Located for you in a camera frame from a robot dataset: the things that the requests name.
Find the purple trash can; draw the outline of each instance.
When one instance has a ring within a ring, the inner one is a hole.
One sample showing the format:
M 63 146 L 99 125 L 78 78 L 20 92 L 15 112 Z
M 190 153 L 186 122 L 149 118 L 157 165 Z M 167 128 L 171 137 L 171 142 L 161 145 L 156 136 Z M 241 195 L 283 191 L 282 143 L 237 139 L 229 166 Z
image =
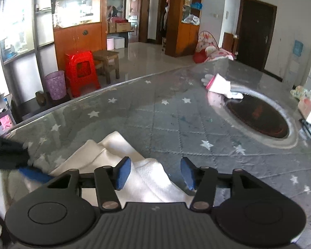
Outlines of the purple trash can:
M 56 71 L 45 76 L 47 89 L 53 100 L 59 100 L 67 94 L 65 71 Z

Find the white storage bin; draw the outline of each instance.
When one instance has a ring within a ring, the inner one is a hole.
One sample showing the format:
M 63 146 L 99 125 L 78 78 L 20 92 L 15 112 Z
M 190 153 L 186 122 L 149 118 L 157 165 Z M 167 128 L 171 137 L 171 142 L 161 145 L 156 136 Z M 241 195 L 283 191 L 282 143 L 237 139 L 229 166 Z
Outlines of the white storage bin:
M 114 49 L 124 48 L 124 37 L 115 36 L 114 37 Z
M 114 49 L 114 37 L 109 36 L 107 38 L 107 50 L 113 50 Z

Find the round black hole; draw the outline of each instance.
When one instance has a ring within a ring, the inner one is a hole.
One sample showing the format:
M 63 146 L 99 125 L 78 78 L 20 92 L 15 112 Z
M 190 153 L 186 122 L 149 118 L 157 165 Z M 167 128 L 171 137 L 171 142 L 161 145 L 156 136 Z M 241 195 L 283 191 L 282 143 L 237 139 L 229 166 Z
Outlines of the round black hole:
M 264 100 L 244 94 L 241 100 L 225 98 L 225 103 L 230 112 L 250 128 L 274 138 L 287 137 L 289 128 L 285 119 Z

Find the red plastic stool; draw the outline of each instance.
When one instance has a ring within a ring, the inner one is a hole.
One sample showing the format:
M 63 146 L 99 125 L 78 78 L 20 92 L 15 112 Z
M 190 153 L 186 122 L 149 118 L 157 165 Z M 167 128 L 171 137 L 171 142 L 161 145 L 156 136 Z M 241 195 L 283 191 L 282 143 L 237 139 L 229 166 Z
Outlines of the red plastic stool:
M 73 97 L 79 97 L 80 88 L 90 83 L 100 89 L 91 51 L 66 54 L 66 78 Z

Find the red cushion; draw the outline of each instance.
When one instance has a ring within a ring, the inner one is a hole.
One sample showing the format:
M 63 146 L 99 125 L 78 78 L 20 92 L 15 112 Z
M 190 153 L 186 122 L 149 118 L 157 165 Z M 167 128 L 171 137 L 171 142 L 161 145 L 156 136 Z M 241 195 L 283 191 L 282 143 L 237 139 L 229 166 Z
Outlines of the red cushion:
M 200 52 L 195 52 L 195 54 L 192 56 L 192 59 L 196 64 L 205 62 L 207 59 L 205 49 L 202 49 Z

